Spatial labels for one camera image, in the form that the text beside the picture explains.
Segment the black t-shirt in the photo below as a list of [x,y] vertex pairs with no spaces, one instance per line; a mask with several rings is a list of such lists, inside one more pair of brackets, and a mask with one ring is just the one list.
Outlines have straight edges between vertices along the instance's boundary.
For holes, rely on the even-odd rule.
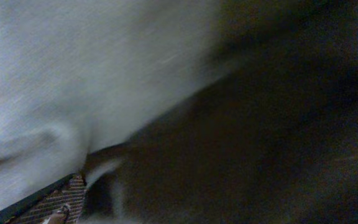
[[221,1],[220,77],[89,166],[82,223],[358,223],[358,1]]

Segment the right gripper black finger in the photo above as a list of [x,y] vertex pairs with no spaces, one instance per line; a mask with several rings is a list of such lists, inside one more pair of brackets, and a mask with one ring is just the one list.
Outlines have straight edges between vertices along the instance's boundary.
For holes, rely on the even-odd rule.
[[76,224],[86,197],[86,181],[70,174],[0,211],[0,224]]

